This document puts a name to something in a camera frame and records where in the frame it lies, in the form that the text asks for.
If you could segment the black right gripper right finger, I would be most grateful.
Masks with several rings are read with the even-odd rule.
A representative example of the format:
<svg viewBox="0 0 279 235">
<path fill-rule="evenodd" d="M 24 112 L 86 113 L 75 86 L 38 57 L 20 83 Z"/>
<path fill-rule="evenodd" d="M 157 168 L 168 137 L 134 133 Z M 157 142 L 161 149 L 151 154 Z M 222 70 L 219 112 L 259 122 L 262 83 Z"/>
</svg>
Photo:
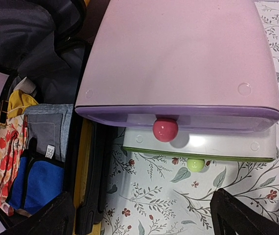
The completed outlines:
<svg viewBox="0 0 279 235">
<path fill-rule="evenodd" d="M 223 188 L 210 201 L 216 235 L 279 235 L 279 224 L 256 213 Z"/>
</svg>

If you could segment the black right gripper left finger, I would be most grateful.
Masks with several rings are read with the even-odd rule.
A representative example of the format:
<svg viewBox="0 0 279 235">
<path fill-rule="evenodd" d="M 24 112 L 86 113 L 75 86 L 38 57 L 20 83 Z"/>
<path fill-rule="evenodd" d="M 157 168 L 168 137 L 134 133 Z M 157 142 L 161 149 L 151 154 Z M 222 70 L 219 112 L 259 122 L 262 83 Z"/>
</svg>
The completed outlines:
<svg viewBox="0 0 279 235">
<path fill-rule="evenodd" d="M 31 217 L 16 215 L 9 218 L 0 209 L 2 235 L 71 235 L 75 221 L 73 196 L 62 192 Z"/>
</svg>

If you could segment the yellow Pikachu suitcase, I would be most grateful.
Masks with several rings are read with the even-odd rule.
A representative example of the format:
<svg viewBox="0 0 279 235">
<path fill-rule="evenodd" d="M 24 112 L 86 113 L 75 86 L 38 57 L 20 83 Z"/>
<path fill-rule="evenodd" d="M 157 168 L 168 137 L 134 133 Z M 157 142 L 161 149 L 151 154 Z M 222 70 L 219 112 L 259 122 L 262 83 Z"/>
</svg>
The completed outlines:
<svg viewBox="0 0 279 235">
<path fill-rule="evenodd" d="M 85 0 L 0 0 L 0 235 L 98 235 L 116 131 L 75 102 Z"/>
</svg>

